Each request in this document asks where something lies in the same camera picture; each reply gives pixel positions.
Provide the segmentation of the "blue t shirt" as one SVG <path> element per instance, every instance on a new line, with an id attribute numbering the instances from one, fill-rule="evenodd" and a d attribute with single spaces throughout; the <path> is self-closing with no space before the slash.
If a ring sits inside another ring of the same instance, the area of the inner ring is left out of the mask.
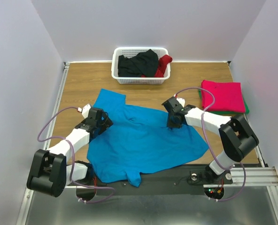
<path id="1" fill-rule="evenodd" d="M 139 187 L 142 173 L 195 161 L 208 150 L 195 128 L 170 129 L 166 112 L 128 105 L 125 100 L 123 94 L 101 89 L 93 105 L 113 121 L 88 147 L 87 159 L 102 182 L 128 180 Z"/>

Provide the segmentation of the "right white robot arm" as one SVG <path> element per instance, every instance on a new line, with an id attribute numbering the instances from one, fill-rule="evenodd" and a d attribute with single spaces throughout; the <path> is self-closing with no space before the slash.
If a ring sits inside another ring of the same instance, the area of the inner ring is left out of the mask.
<path id="1" fill-rule="evenodd" d="M 240 163 L 257 145 L 259 139 L 243 115 L 222 116 L 205 112 L 196 106 L 185 105 L 182 98 L 171 97 L 162 103 L 168 112 L 167 127 L 183 125 L 202 128 L 221 138 L 223 151 L 205 168 L 203 177 L 207 183 L 215 183 L 233 165 Z"/>

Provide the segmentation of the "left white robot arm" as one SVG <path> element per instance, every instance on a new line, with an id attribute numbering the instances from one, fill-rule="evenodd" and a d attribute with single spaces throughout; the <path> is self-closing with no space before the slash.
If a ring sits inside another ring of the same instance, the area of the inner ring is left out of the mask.
<path id="1" fill-rule="evenodd" d="M 60 142 L 35 152 L 26 186 L 28 189 L 58 197 L 71 183 L 97 190 L 97 177 L 88 163 L 75 160 L 75 153 L 113 125 L 103 109 L 86 105 L 75 108 L 83 120 Z"/>

